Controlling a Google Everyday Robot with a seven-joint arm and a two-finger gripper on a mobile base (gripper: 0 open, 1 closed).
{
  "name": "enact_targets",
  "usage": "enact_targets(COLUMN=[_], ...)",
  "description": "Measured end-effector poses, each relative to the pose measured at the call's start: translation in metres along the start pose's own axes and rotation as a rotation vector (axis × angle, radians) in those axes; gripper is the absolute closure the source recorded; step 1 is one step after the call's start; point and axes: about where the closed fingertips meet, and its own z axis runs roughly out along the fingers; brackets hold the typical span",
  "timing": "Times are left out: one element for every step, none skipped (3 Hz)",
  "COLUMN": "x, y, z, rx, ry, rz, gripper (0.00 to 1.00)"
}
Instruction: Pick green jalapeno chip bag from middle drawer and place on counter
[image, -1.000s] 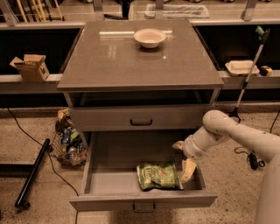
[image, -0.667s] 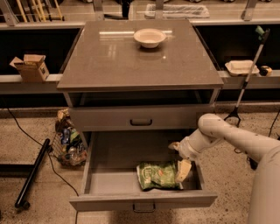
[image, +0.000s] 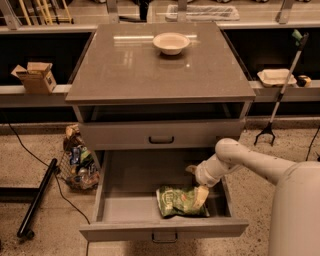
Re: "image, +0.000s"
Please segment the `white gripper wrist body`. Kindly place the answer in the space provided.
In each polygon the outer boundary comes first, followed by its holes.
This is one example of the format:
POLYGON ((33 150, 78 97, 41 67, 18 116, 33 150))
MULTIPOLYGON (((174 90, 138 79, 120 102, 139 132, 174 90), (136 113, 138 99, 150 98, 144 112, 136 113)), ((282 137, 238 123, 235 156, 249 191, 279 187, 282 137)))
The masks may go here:
POLYGON ((202 161, 194 172, 196 181, 208 188, 214 187, 220 179, 233 171, 234 165, 220 160, 213 155, 207 160, 202 161))

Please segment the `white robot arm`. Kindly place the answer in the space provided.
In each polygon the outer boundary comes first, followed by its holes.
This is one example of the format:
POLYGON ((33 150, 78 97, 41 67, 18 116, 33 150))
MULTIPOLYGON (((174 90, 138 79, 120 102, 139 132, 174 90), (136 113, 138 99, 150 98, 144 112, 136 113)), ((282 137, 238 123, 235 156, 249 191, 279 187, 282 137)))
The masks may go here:
POLYGON ((208 190, 240 167, 275 186, 268 255, 320 256, 320 163, 296 163, 255 152, 234 139, 221 139, 213 156, 186 168, 202 187, 195 205, 200 207, 208 190))

